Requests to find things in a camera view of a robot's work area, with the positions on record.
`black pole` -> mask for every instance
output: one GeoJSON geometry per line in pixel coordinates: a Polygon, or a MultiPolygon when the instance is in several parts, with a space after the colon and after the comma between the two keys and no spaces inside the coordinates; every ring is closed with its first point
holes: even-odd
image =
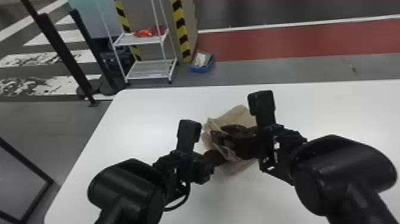
{"type": "Polygon", "coordinates": [[[30,3],[30,1],[29,0],[21,0],[21,2],[25,6],[28,13],[33,17],[34,21],[36,21],[38,18],[38,12],[35,10],[35,8],[30,3]]]}
{"type": "Polygon", "coordinates": [[[100,69],[102,70],[103,75],[108,82],[108,85],[106,85],[106,83],[103,82],[102,86],[100,87],[100,92],[104,95],[117,94],[119,91],[121,91],[126,87],[125,80],[121,78],[114,78],[112,76],[111,72],[104,63],[103,58],[101,57],[98,46],[96,46],[96,44],[92,40],[90,33],[88,32],[85,24],[83,23],[79,11],[77,9],[73,9],[70,11],[70,15],[74,19],[80,32],[82,33],[82,36],[84,37],[87,45],[89,46],[89,49],[92,51],[94,57],[96,58],[96,61],[99,64],[100,69]]]}
{"type": "Polygon", "coordinates": [[[82,91],[89,99],[90,104],[97,105],[98,103],[95,101],[91,93],[92,85],[86,78],[83,71],[80,69],[78,63],[72,56],[71,51],[68,49],[67,45],[61,39],[61,36],[60,34],[58,34],[57,30],[52,24],[49,15],[47,15],[46,13],[39,14],[37,17],[37,24],[53,46],[54,50],[60,56],[64,64],[67,66],[68,70],[75,78],[78,85],[82,88],[82,91]]]}
{"type": "Polygon", "coordinates": [[[105,78],[107,79],[108,83],[110,86],[115,87],[115,81],[109,77],[108,75],[108,69],[106,68],[103,59],[100,56],[100,51],[98,50],[97,46],[93,42],[86,26],[83,24],[82,18],[78,12],[77,9],[73,9],[70,11],[71,17],[74,19],[76,25],[78,26],[80,32],[82,33],[82,36],[86,40],[87,45],[89,46],[90,50],[92,51],[93,55],[96,58],[97,63],[100,66],[101,71],[103,72],[105,78]]]}

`black frame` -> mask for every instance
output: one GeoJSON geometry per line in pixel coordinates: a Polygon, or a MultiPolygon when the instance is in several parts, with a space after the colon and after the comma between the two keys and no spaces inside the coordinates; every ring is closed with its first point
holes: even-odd
{"type": "Polygon", "coordinates": [[[48,189],[54,183],[54,180],[49,175],[47,175],[47,173],[45,173],[43,170],[38,168],[35,164],[33,164],[30,160],[28,160],[24,155],[22,155],[20,152],[18,152],[12,145],[10,145],[8,142],[6,142],[1,137],[0,137],[0,147],[3,148],[6,152],[8,152],[11,156],[13,156],[16,160],[18,160],[19,162],[24,164],[26,167],[28,167],[32,172],[34,172],[36,175],[38,175],[40,178],[42,178],[46,182],[46,184],[44,184],[44,186],[39,191],[39,193],[37,194],[35,199],[29,205],[28,209],[22,215],[21,219],[17,219],[16,217],[0,210],[0,218],[1,219],[4,219],[10,223],[26,223],[26,221],[28,220],[30,215],[35,210],[37,204],[39,204],[40,200],[45,196],[48,189]]]}

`red object on shelf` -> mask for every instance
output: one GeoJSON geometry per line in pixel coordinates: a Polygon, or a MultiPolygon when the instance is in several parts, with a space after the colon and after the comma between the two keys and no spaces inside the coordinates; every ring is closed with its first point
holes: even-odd
{"type": "MultiPolygon", "coordinates": [[[[160,27],[161,35],[164,35],[165,34],[165,26],[162,25],[159,27],[160,27]]],[[[153,26],[153,27],[145,29],[145,30],[140,30],[140,31],[134,33],[133,35],[138,38],[147,38],[149,36],[158,36],[157,26],[153,26]]]]}
{"type": "Polygon", "coordinates": [[[153,36],[153,33],[150,32],[150,30],[140,30],[133,35],[138,38],[147,38],[149,36],[153,36]]]}
{"type": "MultiPolygon", "coordinates": [[[[164,34],[165,34],[165,26],[164,26],[164,25],[161,25],[161,26],[159,26],[159,28],[160,28],[161,36],[164,35],[164,34]]],[[[159,35],[158,35],[157,26],[153,26],[152,28],[149,29],[149,31],[150,31],[154,36],[159,36],[159,35]]]]}

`white floor marking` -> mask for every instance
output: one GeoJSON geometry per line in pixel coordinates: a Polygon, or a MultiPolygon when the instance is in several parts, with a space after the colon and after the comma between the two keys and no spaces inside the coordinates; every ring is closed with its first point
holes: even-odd
{"type": "Polygon", "coordinates": [[[71,24],[75,23],[74,19],[71,17],[71,15],[67,15],[66,17],[62,18],[60,21],[56,23],[56,25],[64,25],[64,24],[71,24]]]}
{"type": "MultiPolygon", "coordinates": [[[[98,79],[100,74],[90,74],[87,79],[98,79]]],[[[51,96],[75,95],[78,84],[73,76],[55,76],[49,79],[30,77],[27,79],[7,78],[0,80],[0,96],[17,95],[51,96]]]]}
{"type": "MultiPolygon", "coordinates": [[[[71,51],[78,63],[95,63],[96,59],[89,49],[71,51]]],[[[56,52],[41,52],[33,54],[11,54],[0,60],[0,68],[22,66],[47,66],[61,62],[56,52]]]]}
{"type": "MultiPolygon", "coordinates": [[[[82,34],[79,30],[63,30],[58,32],[65,43],[84,42],[82,34]]],[[[32,40],[25,43],[24,46],[37,46],[50,44],[46,36],[41,33],[32,40]]]]}
{"type": "Polygon", "coordinates": [[[205,30],[199,30],[199,33],[224,33],[224,32],[243,31],[243,30],[260,30],[260,29],[282,28],[282,27],[293,27],[293,26],[315,26],[324,24],[335,24],[335,23],[361,23],[361,22],[378,21],[378,20],[395,20],[399,18],[400,14],[394,14],[394,15],[374,16],[374,17],[341,18],[337,20],[322,20],[322,21],[311,21],[311,22],[301,22],[301,23],[280,23],[280,24],[269,24],[269,25],[230,27],[222,29],[205,29],[205,30]]]}
{"type": "MultiPolygon", "coordinates": [[[[50,13],[53,10],[61,7],[65,3],[67,3],[68,0],[58,0],[55,1],[48,6],[42,8],[41,10],[38,11],[38,13],[50,13]]],[[[17,33],[18,31],[22,30],[23,28],[29,26],[30,24],[33,23],[33,18],[31,16],[27,16],[20,21],[8,26],[7,28],[3,29],[0,31],[0,42],[4,41],[8,37],[12,36],[13,34],[17,33]]]]}

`white shelf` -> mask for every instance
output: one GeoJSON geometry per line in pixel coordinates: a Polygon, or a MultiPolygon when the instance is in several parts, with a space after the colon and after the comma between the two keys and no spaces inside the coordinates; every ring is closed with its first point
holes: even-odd
{"type": "Polygon", "coordinates": [[[168,78],[171,81],[176,65],[175,59],[156,61],[137,61],[127,74],[128,79],[158,79],[168,78]]]}
{"type": "Polygon", "coordinates": [[[152,43],[164,42],[165,37],[169,33],[169,29],[165,30],[164,35],[161,36],[161,41],[159,36],[150,36],[148,38],[138,38],[133,33],[122,33],[120,37],[114,42],[114,46],[132,46],[132,45],[146,45],[152,43]]]}

